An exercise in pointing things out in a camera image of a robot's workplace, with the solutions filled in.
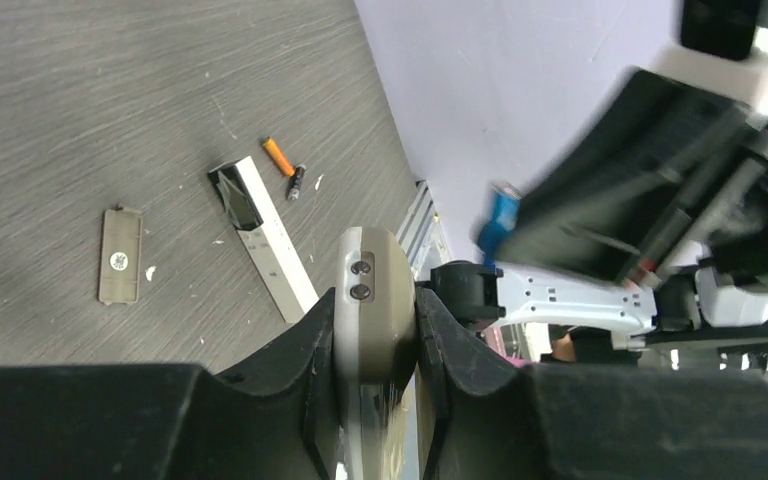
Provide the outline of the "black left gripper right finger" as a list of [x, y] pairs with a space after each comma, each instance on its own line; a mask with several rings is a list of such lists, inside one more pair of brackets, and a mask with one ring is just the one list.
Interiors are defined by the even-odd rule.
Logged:
[[416, 291], [417, 426], [424, 479], [554, 479], [534, 382]]

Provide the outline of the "beige battery cover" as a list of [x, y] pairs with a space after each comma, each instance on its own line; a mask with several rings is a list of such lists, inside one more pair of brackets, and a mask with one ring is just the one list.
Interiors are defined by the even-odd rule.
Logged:
[[105, 305], [138, 301], [143, 217], [138, 210], [117, 207], [103, 216], [98, 300]]

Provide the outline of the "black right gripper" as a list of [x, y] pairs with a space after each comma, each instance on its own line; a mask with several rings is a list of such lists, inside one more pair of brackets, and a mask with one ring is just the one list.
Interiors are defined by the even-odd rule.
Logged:
[[689, 241], [754, 289], [768, 252], [766, 82], [736, 89], [632, 72], [591, 131], [521, 200], [502, 262], [590, 282], [658, 286]]

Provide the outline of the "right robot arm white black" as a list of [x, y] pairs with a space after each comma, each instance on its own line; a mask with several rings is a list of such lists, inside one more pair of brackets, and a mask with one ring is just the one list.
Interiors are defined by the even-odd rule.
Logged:
[[467, 329], [546, 324], [580, 362], [768, 347], [768, 116], [645, 70], [538, 185], [492, 191], [479, 263], [431, 271]]

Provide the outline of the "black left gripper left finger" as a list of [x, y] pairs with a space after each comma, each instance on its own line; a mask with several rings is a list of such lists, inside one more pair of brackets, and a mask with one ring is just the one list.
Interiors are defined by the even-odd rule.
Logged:
[[165, 479], [331, 479], [339, 420], [332, 367], [335, 291], [237, 364], [194, 377]]

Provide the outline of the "blue battery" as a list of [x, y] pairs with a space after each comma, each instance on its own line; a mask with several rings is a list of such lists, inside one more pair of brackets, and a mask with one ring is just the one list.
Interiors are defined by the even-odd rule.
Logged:
[[516, 226], [520, 198], [519, 191], [509, 183], [492, 187], [490, 215], [476, 237], [476, 246], [486, 267], [495, 267], [500, 245]]

